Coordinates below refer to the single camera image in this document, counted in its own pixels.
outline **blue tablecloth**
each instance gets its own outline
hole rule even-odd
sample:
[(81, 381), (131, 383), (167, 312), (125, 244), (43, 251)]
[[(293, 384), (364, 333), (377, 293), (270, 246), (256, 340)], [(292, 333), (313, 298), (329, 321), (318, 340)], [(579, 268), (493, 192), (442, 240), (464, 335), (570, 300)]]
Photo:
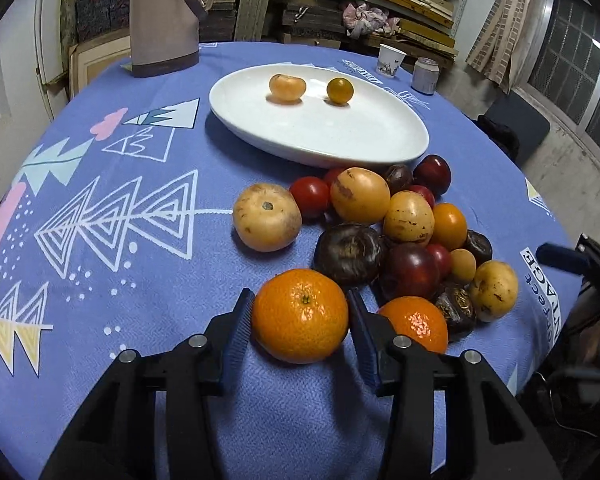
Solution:
[[(444, 200), (516, 270), (515, 309), (449, 353), (479, 350), (511, 390), (547, 354), (580, 280), (543, 273), (532, 253), (546, 241), (568, 245), (566, 234), (464, 115), (439, 95), (411, 93), (407, 72), (387, 79), (371, 57), (268, 43), (202, 45), (199, 65), (148, 79), (115, 64), (49, 127), (0, 209), (0, 448), (24, 478), (38, 476), (121, 349), (169, 350), (230, 310), (244, 286), (257, 291), (276, 273), (309, 266), (319, 226), (304, 226), (286, 250), (256, 254), (235, 237), (229, 213), (250, 184), (288, 186), (324, 171), (238, 140), (208, 103), (222, 76), (276, 62), (366, 78), (413, 107), (429, 129), (428, 152), (452, 168)], [(375, 305), (368, 290), (365, 299)], [(436, 400), (434, 465), (445, 456)], [(371, 479), (390, 404), (363, 385), (347, 336), (331, 358), (307, 366), (250, 346), (237, 391), (212, 399), (210, 414), (228, 478)]]

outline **curtain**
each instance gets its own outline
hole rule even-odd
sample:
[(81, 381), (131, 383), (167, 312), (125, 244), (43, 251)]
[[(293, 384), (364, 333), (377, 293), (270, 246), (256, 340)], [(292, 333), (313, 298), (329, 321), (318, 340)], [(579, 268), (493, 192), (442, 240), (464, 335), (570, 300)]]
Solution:
[(514, 79), (509, 74), (511, 54), (520, 38), (530, 1), (496, 0), (466, 59), (470, 66), (507, 93)]

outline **oval plate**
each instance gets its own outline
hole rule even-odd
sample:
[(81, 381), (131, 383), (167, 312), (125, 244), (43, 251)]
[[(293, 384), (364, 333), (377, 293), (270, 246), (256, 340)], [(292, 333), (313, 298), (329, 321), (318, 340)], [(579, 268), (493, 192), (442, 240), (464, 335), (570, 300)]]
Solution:
[[(301, 77), (306, 92), (298, 104), (270, 99), (275, 74)], [(327, 83), (343, 76), (354, 94), (347, 105), (327, 100)], [(252, 146), (309, 166), (380, 166), (422, 155), (429, 133), (416, 113), (380, 87), (311, 66), (271, 64), (224, 76), (209, 92), (211, 109), (236, 136)]]

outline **paper cup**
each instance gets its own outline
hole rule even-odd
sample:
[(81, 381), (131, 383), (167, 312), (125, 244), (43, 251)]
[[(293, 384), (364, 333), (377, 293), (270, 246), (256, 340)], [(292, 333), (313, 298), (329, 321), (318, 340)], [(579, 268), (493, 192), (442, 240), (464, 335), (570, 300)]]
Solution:
[(378, 54), (378, 63), (376, 64), (376, 72), (387, 77), (394, 77), (395, 72), (402, 63), (406, 54), (388, 45), (380, 45), (380, 53)]

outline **wire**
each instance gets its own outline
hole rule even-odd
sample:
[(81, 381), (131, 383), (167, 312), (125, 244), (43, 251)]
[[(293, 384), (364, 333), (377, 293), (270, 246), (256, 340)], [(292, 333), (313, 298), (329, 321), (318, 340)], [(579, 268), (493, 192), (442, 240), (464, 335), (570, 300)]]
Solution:
[(564, 424), (560, 423), (560, 421), (558, 420), (558, 417), (555, 415), (554, 394), (553, 394), (551, 388), (549, 387), (549, 384), (547, 384), (546, 379), (544, 378), (544, 375), (542, 375), (540, 372), (535, 372), (535, 374), (537, 374), (542, 379), (542, 382), (544, 382), (544, 387), (549, 392), (549, 403), (551, 404), (551, 412), (554, 415), (555, 423), (558, 426), (560, 426), (561, 428), (563, 428), (564, 430), (577, 431), (579, 433), (584, 433), (584, 434), (587, 434), (589, 436), (592, 436), (593, 438), (598, 438), (598, 436), (596, 434), (591, 433), (590, 431), (581, 430), (580, 428), (571, 428), (569, 426), (565, 426)]

